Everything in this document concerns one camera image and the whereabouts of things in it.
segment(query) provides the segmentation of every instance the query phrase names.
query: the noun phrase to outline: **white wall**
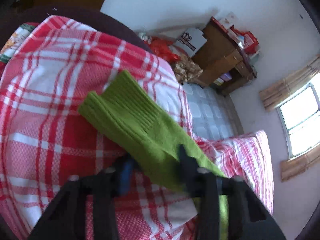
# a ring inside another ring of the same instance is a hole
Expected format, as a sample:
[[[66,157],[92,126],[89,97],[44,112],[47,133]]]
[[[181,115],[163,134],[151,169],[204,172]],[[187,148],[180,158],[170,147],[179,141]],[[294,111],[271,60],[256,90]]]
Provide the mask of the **white wall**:
[[[320,165],[281,183],[279,162],[288,151],[276,111],[266,113],[258,92],[302,67],[320,48],[320,35],[298,0],[105,0],[101,11],[133,30],[207,22],[234,12],[258,38],[258,79],[231,96],[245,132],[268,135],[275,180],[274,216],[288,240],[299,234],[320,199]]]

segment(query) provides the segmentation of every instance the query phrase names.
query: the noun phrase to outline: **red and white plaid blanket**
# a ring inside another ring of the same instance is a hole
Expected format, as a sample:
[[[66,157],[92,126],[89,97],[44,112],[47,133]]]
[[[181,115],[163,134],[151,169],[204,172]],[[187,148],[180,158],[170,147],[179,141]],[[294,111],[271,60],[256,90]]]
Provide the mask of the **red and white plaid blanket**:
[[[24,41],[0,81],[0,214],[26,239],[70,175],[87,176],[124,151],[77,113],[91,90],[102,93],[127,69],[148,95],[228,176],[240,175],[272,210],[273,177],[263,131],[225,141],[192,132],[186,95],[162,59],[74,20],[50,16]],[[196,209],[185,194],[136,172],[115,199],[121,239],[190,239]],[[87,239],[93,238],[92,201]]]

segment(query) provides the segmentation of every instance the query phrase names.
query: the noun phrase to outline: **desk drawer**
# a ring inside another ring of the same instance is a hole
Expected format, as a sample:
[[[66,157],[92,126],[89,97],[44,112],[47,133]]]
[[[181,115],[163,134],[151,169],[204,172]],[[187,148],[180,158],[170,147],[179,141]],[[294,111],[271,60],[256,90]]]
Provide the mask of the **desk drawer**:
[[[236,70],[240,73],[241,76],[247,77],[249,76],[249,71],[247,67],[245,66],[244,62],[241,61],[239,64],[235,66]]]
[[[228,56],[225,56],[225,59],[228,61],[230,65],[233,65],[233,66],[243,61],[242,56],[237,50],[233,51]]]

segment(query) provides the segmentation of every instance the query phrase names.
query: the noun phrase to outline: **green sock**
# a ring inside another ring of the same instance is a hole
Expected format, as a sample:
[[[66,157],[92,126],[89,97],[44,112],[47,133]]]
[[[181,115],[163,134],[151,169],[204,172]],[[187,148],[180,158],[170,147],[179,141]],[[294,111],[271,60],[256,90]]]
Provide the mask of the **green sock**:
[[[200,167],[225,176],[128,71],[122,71],[100,96],[90,92],[78,111],[99,132],[130,153],[155,184],[182,191],[176,171],[180,144]],[[227,197],[220,196],[219,202],[221,239],[227,239]]]

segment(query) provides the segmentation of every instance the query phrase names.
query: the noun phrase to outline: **beige curtain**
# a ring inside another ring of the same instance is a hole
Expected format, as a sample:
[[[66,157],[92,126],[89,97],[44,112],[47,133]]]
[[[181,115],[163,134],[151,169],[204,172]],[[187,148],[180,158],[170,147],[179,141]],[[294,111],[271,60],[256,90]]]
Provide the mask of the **beige curtain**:
[[[308,170],[313,164],[320,161],[320,145],[317,145],[305,154],[288,161],[282,161],[281,179],[286,181]]]
[[[317,55],[307,66],[295,71],[286,78],[259,92],[266,111],[277,108],[283,101],[305,86],[320,72],[320,55]]]

